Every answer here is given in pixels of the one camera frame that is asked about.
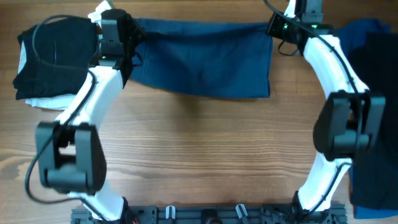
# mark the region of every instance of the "wooden table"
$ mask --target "wooden table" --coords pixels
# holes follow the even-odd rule
[[[38,205],[24,192],[35,126],[59,112],[15,100],[16,37],[47,16],[86,16],[98,1],[0,2],[0,223],[68,223],[76,202]],[[281,10],[287,5],[271,3]],[[116,7],[134,17],[192,21],[257,22],[272,14],[261,0],[125,0]],[[361,17],[398,24],[397,1],[329,0],[323,8],[325,22],[337,27]],[[325,96],[302,57],[274,51],[270,79],[269,99],[240,101],[179,95],[129,81],[100,131],[111,187],[131,205],[289,202],[315,157],[312,128]],[[37,169],[31,185],[42,198],[58,197],[40,186]],[[349,223],[398,222],[353,219],[348,189],[345,177],[333,200],[348,205]]]

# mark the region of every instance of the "wooden surface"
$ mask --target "wooden surface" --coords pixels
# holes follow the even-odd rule
[[[76,202],[38,205],[24,193],[35,126],[58,112],[15,100],[11,83],[19,62],[16,37],[50,15],[86,16],[98,1],[0,2],[0,223],[68,223]],[[287,5],[271,3],[281,10]],[[257,22],[268,21],[272,14],[261,0],[125,0],[116,6],[136,17],[193,21]],[[337,27],[362,17],[396,25],[397,9],[397,1],[324,3],[325,22]],[[274,43],[276,49],[279,41]],[[312,128],[325,97],[302,57],[282,57],[274,51],[270,80],[271,97],[252,101],[178,95],[129,81],[100,131],[112,188],[131,205],[289,202],[315,157]],[[348,186],[346,176],[333,200],[348,205],[349,223],[398,222],[353,219]],[[56,197],[40,186],[37,169],[32,188],[42,198]]]

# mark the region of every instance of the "blue garment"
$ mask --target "blue garment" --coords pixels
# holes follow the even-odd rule
[[[348,57],[348,54],[366,43],[366,34],[368,32],[375,33],[390,33],[391,26],[381,24],[377,19],[361,19],[352,22],[347,26],[338,30],[338,37],[343,52]],[[354,172],[350,170],[351,183],[354,185]],[[387,209],[370,209],[354,205],[354,217],[357,219],[371,219],[371,218],[387,218],[398,215],[397,210]]]
[[[136,20],[148,34],[136,48],[136,81],[189,95],[269,97],[273,43],[266,23]]]

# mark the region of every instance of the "black cloth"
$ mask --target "black cloth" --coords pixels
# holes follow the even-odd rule
[[[354,167],[351,202],[373,209],[398,209],[398,35],[369,33],[365,46],[348,55],[371,91],[386,97],[376,147]]]
[[[52,68],[39,63],[32,50],[35,27],[18,36],[26,49],[26,63],[12,84],[16,99],[77,94],[86,80],[84,71]],[[87,68],[96,50],[96,24],[89,19],[68,18],[43,25],[36,35],[40,58],[57,65]]]

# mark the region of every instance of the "wood grain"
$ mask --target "wood grain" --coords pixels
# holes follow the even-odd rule
[[[15,100],[12,86],[19,63],[16,36],[53,14],[86,16],[98,1],[0,1],[0,223],[68,223],[76,203],[37,205],[27,199],[23,180],[34,155],[34,129],[59,112],[41,111]],[[285,1],[271,1],[283,10]],[[268,21],[261,0],[116,1],[136,17],[191,21]],[[378,17],[397,30],[397,1],[325,1],[325,21],[342,26]],[[313,124],[325,102],[309,64],[274,51],[271,97],[222,100],[179,95],[131,80],[113,103],[100,137],[112,188],[131,205],[192,206],[194,203],[289,202],[304,183],[315,157]],[[37,169],[32,189],[44,198]],[[397,218],[353,219],[348,178],[333,200],[348,205],[349,223],[397,223]]]

